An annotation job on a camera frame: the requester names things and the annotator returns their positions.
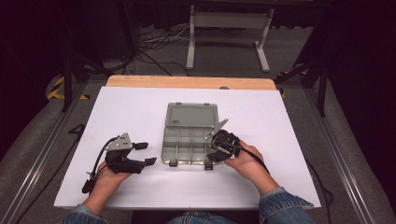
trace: white paper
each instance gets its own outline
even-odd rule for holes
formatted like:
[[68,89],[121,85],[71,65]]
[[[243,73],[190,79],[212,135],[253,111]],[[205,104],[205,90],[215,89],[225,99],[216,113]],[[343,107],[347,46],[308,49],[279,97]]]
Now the white paper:
[[288,192],[320,207],[317,192],[278,91],[154,89],[103,87],[70,163],[54,206],[74,207],[87,194],[81,189],[103,145],[128,133],[135,143],[148,142],[129,158],[157,157],[153,166],[125,180],[107,207],[124,209],[257,208],[255,187],[224,163],[213,171],[203,165],[162,164],[163,129],[168,103],[216,104],[223,129],[264,156],[271,176]]

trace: hand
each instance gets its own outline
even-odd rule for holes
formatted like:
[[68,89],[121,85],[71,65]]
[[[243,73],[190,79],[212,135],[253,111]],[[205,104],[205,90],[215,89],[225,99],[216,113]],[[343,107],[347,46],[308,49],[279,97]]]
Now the hand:
[[131,174],[115,174],[106,166],[106,162],[103,161],[98,167],[97,175],[95,187],[83,204],[90,208],[95,215],[100,216],[107,200],[117,191],[122,181]]
[[[262,154],[257,148],[247,145],[242,140],[240,141],[240,144],[244,149],[254,153],[263,161]],[[268,172],[256,160],[242,150],[239,152],[238,158],[228,159],[224,162],[225,164],[233,167],[238,174],[250,180],[256,186],[260,195],[279,187]]]

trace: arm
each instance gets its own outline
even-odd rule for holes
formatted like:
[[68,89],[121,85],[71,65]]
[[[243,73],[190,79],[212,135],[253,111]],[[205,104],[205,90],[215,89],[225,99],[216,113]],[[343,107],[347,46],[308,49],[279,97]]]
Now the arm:
[[98,171],[100,173],[90,196],[88,196],[83,204],[79,204],[75,210],[67,215],[61,223],[107,223],[104,219],[100,218],[100,215],[108,199],[117,191],[122,181],[131,174],[114,174],[107,168],[105,161],[99,165]]
[[[249,146],[243,141],[240,141],[240,144],[244,149],[262,159],[262,154],[257,148]],[[313,204],[286,192],[246,152],[241,150],[237,158],[228,159],[224,162],[252,182],[260,193],[260,223],[315,223],[303,209],[303,207],[312,207]]]

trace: denim sleeve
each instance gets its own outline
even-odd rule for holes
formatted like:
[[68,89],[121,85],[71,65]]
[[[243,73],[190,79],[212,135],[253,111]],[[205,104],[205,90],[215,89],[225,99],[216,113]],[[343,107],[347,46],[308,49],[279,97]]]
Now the denim sleeve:
[[77,207],[71,211],[60,224],[108,224],[108,222],[97,217],[92,213],[92,211],[84,204],[79,204]]
[[260,197],[260,223],[315,223],[303,209],[313,206],[312,203],[291,195],[284,188],[279,187]]

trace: person's left hand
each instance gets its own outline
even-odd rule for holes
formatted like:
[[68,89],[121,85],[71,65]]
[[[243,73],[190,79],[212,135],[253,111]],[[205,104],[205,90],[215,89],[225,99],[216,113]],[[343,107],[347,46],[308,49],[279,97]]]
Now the person's left hand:
[[103,161],[98,167],[95,186],[83,204],[89,207],[95,215],[100,216],[107,200],[117,191],[122,181],[129,176],[131,174],[128,173],[115,174]]

